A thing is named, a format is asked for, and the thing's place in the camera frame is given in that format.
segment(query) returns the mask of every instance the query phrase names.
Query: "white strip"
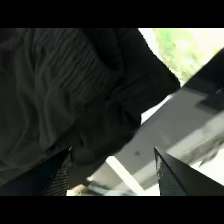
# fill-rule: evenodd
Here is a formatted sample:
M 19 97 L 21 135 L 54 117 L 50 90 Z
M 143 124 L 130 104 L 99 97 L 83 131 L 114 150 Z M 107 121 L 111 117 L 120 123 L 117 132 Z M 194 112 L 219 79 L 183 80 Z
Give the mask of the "white strip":
M 106 162 L 134 193 L 145 195 L 144 189 L 114 156 L 109 156 Z

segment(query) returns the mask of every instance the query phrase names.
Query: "black sweater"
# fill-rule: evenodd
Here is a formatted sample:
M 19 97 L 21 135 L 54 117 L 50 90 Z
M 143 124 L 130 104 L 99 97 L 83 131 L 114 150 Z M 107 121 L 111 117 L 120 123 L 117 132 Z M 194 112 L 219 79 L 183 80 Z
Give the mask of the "black sweater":
M 70 146 L 117 152 L 178 88 L 137 29 L 0 29 L 0 185 Z

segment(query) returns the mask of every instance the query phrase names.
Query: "black cloth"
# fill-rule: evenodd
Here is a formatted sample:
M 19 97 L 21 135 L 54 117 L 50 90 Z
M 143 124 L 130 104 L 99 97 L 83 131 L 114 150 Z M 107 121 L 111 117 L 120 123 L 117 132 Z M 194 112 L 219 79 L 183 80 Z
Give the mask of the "black cloth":
M 179 88 L 133 28 L 0 29 L 0 185 L 72 146 L 119 151 L 141 113 Z

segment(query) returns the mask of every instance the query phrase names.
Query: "ribbed knit fabric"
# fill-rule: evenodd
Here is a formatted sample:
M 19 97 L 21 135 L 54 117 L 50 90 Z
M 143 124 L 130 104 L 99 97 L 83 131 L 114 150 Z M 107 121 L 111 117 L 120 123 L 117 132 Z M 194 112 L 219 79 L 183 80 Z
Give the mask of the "ribbed knit fabric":
M 0 29 L 0 185 L 70 146 L 117 152 L 178 88 L 137 29 Z

